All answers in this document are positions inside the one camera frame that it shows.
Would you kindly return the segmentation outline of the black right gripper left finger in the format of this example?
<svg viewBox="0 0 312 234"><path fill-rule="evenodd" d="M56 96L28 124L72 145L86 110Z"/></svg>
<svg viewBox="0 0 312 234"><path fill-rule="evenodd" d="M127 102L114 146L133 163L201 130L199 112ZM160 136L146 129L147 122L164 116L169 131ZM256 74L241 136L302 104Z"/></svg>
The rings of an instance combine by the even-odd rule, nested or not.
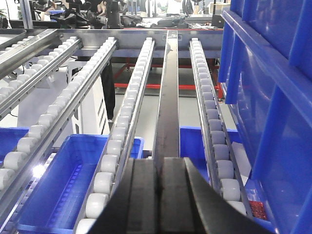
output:
<svg viewBox="0 0 312 234"><path fill-rule="evenodd" d="M90 229L92 234L155 234L157 175L147 159L128 159L121 181Z"/></svg>

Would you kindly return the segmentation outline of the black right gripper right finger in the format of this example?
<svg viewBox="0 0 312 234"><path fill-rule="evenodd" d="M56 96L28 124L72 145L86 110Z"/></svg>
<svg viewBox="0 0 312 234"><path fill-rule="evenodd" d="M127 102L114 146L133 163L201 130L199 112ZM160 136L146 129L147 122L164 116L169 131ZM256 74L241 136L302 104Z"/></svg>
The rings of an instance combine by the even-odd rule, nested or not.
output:
<svg viewBox="0 0 312 234"><path fill-rule="evenodd" d="M161 234L267 234L218 195L187 157L166 157L161 174Z"/></svg>

